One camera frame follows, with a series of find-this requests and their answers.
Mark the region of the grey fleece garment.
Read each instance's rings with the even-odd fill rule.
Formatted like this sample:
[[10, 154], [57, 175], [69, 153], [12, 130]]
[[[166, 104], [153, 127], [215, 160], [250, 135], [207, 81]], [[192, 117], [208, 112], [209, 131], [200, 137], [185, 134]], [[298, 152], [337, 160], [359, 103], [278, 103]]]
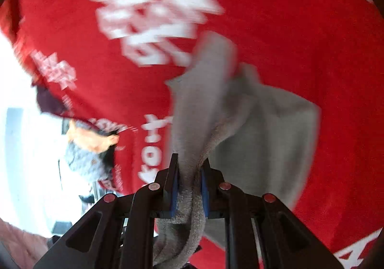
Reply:
[[294, 208], [306, 183], [320, 112], [312, 102], [263, 85], [253, 66], [230, 71], [232, 41], [214, 32], [198, 39], [193, 66], [168, 82], [173, 95], [169, 153], [178, 156], [176, 214], [158, 222], [158, 268], [181, 268], [207, 236], [225, 243], [224, 223], [207, 222], [199, 170], [204, 161], [243, 192], [276, 195]]

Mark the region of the colourful clothes pile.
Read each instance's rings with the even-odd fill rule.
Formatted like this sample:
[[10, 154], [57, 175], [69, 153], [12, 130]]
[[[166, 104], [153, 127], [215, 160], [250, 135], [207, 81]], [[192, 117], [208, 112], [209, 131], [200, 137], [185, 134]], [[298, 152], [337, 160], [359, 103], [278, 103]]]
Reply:
[[66, 138], [65, 160], [70, 170], [90, 182], [111, 179], [117, 134], [96, 132], [81, 121], [70, 120]]

